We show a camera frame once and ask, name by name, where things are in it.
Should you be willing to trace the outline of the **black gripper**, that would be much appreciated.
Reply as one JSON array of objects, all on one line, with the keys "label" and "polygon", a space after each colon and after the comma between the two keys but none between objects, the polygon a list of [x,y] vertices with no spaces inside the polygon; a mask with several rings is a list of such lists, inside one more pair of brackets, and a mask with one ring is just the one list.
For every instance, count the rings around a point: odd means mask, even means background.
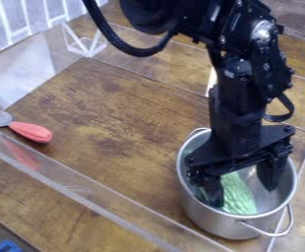
[{"label": "black gripper", "polygon": [[290,138],[294,128],[283,125],[263,125],[256,114],[211,113],[210,136],[186,155],[191,190],[208,206],[223,206],[220,177],[247,166],[256,166],[256,176],[270,192],[291,153]]}]

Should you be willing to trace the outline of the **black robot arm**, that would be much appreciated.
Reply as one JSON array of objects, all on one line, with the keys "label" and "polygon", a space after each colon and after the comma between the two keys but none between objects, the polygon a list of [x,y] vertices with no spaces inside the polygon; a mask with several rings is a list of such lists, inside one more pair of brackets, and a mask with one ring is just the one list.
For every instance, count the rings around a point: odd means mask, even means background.
[{"label": "black robot arm", "polygon": [[[206,202],[224,203],[220,177],[255,164],[267,190],[278,184],[294,129],[279,124],[294,106],[283,94],[293,70],[278,47],[279,26],[260,0],[119,0],[131,25],[148,34],[188,36],[207,48],[218,83],[208,90],[210,137],[184,158]],[[270,115],[278,99],[287,113]]]}]

